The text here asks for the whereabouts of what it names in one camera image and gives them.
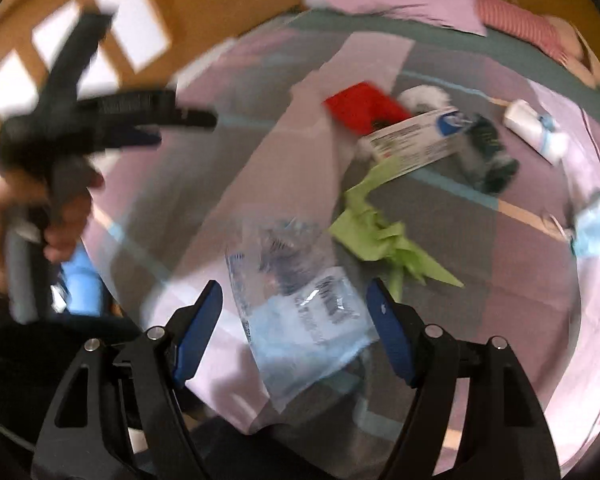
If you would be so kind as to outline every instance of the red cloth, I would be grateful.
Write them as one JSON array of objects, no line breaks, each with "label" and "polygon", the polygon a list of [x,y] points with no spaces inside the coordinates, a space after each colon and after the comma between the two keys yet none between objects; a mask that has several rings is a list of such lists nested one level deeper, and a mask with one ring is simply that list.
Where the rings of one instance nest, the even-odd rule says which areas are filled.
[{"label": "red cloth", "polygon": [[360,136],[411,119],[407,110],[367,82],[329,97],[324,105],[335,119]]}]

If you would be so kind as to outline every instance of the white tube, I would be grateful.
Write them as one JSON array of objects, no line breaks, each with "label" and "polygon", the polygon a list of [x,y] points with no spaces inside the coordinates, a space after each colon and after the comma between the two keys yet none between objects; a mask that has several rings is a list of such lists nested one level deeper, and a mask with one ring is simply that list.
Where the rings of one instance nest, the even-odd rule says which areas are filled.
[{"label": "white tube", "polygon": [[569,149],[569,136],[545,128],[540,115],[522,99],[507,107],[502,123],[553,165],[558,164]]}]

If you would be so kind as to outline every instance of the bed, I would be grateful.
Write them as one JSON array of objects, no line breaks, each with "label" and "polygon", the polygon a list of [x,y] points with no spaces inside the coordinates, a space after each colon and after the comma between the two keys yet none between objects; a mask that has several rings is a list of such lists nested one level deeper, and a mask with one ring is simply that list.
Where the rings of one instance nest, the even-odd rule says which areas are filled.
[{"label": "bed", "polygon": [[[291,1],[280,1],[271,16]],[[121,74],[130,84],[164,79],[167,65],[179,68],[187,52],[193,57],[225,35],[195,48],[181,35],[185,46],[159,61],[160,77],[151,76],[155,65],[145,75],[128,68]],[[38,71],[42,78],[43,68]],[[207,280],[218,280],[223,313],[190,389],[245,433],[272,426],[277,439],[334,476],[377,476],[411,391],[376,344],[277,413],[230,293],[223,243],[226,226],[254,204],[325,225],[337,216],[341,192],[366,167],[354,160],[350,133],[330,120],[321,102],[361,80],[392,95],[422,82],[442,86],[454,105],[496,124],[503,102],[524,98],[569,129],[578,149],[557,169],[500,126],[522,169],[499,199],[471,190],[448,159],[370,196],[466,285],[456,290],[407,280],[404,301],[457,338],[484,341],[497,333],[508,339],[545,407],[567,471],[600,430],[600,258],[577,262],[541,216],[548,212],[564,223],[575,190],[600,187],[600,90],[586,88],[526,43],[495,31],[480,38],[327,11],[274,18],[179,89],[181,102],[218,111],[214,134],[165,130],[159,150],[112,160],[85,235],[94,263],[142,328],[164,323]],[[386,275],[382,266],[360,264],[338,245],[334,250],[359,290]],[[438,470],[452,465],[458,448],[466,384],[456,396]]]}]

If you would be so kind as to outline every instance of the silver bolt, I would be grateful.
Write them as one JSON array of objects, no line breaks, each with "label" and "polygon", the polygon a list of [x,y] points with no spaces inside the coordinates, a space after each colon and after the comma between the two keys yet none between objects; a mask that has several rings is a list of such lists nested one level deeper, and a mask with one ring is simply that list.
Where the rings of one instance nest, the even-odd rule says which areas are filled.
[{"label": "silver bolt", "polygon": [[509,346],[507,340],[499,335],[491,338],[491,344],[494,345],[498,350],[504,350],[507,346]]},{"label": "silver bolt", "polygon": [[440,336],[445,333],[438,325],[427,325],[424,328],[424,333],[427,334],[430,338],[438,339]]},{"label": "silver bolt", "polygon": [[164,328],[161,326],[152,326],[149,330],[146,331],[146,336],[151,341],[158,341],[164,336]]},{"label": "silver bolt", "polygon": [[89,339],[85,344],[84,344],[84,349],[87,352],[93,352],[94,350],[97,350],[98,348],[100,348],[100,340],[99,339]]}]

